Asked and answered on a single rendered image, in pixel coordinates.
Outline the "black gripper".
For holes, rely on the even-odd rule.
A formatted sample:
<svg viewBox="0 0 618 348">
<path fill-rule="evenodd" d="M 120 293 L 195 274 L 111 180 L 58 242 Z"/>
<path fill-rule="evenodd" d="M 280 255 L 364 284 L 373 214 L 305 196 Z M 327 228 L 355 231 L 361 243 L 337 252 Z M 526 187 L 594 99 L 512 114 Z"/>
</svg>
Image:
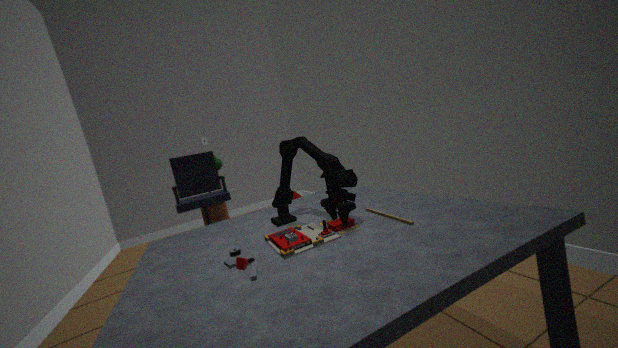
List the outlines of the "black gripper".
<svg viewBox="0 0 618 348">
<path fill-rule="evenodd" d="M 341 187 L 335 189 L 327 189 L 326 194 L 329 198 L 321 200 L 321 206 L 328 212 L 333 220 L 337 219 L 337 213 L 344 226 L 347 226 L 349 212 L 356 209 L 354 202 L 344 202 Z M 337 212 L 338 209 L 338 212 Z"/>
</svg>

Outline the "small black toy wheel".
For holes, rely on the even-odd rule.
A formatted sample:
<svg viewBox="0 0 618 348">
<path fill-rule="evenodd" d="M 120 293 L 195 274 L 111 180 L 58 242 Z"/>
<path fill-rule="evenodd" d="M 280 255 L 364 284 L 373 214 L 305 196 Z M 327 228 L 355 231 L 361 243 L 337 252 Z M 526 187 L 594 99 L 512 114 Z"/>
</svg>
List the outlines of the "small black toy wheel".
<svg viewBox="0 0 618 348">
<path fill-rule="evenodd" d="M 241 249 L 239 248 L 235 248 L 229 251 L 230 257 L 236 257 L 238 255 L 241 254 Z"/>
</svg>

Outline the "tan thin rod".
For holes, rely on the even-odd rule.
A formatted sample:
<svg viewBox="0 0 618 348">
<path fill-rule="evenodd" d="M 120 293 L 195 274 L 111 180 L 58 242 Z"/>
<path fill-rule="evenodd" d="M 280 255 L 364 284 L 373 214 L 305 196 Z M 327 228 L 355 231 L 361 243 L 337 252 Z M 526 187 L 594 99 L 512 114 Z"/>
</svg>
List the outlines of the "tan thin rod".
<svg viewBox="0 0 618 348">
<path fill-rule="evenodd" d="M 378 214 L 378 215 L 381 215 L 381 216 L 384 216 L 384 217 L 387 217 L 387 218 L 395 219 L 395 220 L 398 220 L 398 221 L 401 221 L 401 222 L 404 222 L 404 223 L 407 223 L 407 224 L 410 224 L 410 225 L 414 224 L 414 221 L 412 221 L 412 220 L 401 218 L 401 217 L 398 217 L 398 216 L 395 216 L 395 215 L 390 215 L 390 214 L 387 214 L 387 213 L 384 213 L 384 212 L 380 212 L 380 211 L 377 211 L 377 210 L 373 210 L 373 209 L 370 209 L 370 208 L 365 208 L 365 210 L 369 211 L 369 212 L 372 212 L 372 213 L 375 213 L 375 214 Z"/>
</svg>

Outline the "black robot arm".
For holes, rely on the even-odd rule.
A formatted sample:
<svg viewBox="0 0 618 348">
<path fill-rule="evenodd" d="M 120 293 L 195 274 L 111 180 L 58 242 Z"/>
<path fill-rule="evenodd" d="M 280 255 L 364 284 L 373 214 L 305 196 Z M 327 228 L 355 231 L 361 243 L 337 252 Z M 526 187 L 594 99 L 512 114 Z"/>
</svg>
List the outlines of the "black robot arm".
<svg viewBox="0 0 618 348">
<path fill-rule="evenodd" d="M 298 148 L 301 148 L 313 159 L 323 172 L 320 176 L 325 178 L 327 189 L 335 189 L 338 187 L 355 187 L 357 185 L 357 176 L 353 169 L 346 170 L 339 159 L 332 155 L 323 152 L 306 137 L 296 137 L 291 140 L 280 142 L 279 150 L 282 157 L 280 186 L 276 190 L 275 198 L 272 202 L 273 208 L 278 210 L 278 219 L 286 219 L 292 217 L 289 214 L 288 204 L 292 203 L 293 191 L 290 188 L 291 171 L 293 158 L 297 154 Z M 343 189 L 342 196 L 344 202 L 347 200 L 355 202 L 356 194 L 349 193 Z"/>
</svg>

